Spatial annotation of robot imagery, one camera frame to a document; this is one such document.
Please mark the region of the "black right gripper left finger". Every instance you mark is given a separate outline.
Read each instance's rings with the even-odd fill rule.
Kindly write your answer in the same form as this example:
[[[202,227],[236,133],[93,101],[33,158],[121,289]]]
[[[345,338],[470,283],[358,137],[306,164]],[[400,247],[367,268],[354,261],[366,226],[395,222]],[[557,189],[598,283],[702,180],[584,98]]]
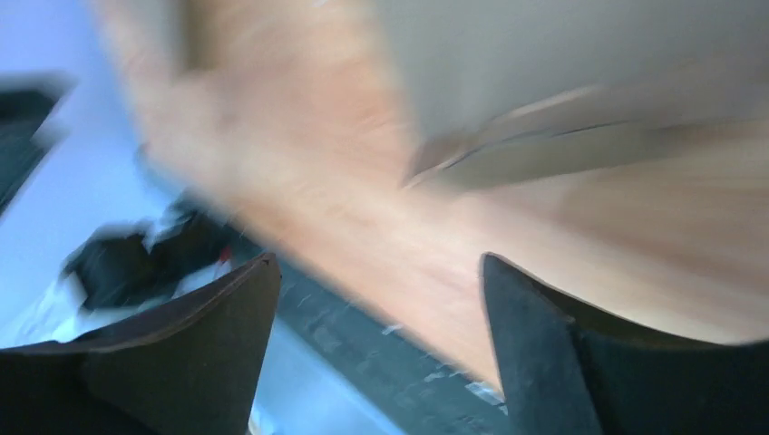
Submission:
[[[244,434],[277,310],[275,255],[68,343],[1,352],[4,434]]]

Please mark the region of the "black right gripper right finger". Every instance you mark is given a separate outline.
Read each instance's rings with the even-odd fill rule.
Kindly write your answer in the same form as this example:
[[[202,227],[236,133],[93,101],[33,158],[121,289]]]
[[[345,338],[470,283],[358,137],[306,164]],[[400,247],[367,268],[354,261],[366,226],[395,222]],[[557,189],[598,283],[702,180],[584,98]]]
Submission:
[[[517,434],[765,434],[768,344],[725,345],[623,319],[493,253],[482,292]]]

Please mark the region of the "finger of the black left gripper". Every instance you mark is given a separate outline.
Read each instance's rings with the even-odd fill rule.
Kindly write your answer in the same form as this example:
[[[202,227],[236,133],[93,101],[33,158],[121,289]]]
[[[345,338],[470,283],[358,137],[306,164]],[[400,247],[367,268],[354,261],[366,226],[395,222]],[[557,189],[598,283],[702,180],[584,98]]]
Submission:
[[[66,135],[50,121],[73,88],[64,74],[1,76],[1,211],[22,189],[49,151]]]

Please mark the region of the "brown cardboard box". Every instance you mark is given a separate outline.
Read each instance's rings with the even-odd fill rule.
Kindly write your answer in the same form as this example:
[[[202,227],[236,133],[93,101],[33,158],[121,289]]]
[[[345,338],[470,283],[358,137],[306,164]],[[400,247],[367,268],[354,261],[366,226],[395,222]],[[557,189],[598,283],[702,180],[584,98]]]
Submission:
[[[768,83],[765,1],[378,1],[419,141],[414,185],[503,145],[516,179],[650,156],[586,132],[753,115]]]

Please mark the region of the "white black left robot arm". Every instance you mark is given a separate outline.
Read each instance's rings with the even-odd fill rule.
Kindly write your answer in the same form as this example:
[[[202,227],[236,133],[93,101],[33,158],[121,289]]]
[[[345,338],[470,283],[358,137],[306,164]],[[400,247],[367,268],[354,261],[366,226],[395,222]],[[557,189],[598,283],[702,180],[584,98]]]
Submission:
[[[43,295],[2,327],[1,346],[68,343],[181,295],[189,277],[221,262],[230,244],[222,222],[185,198],[168,211],[168,227],[155,236],[143,224],[97,229]]]

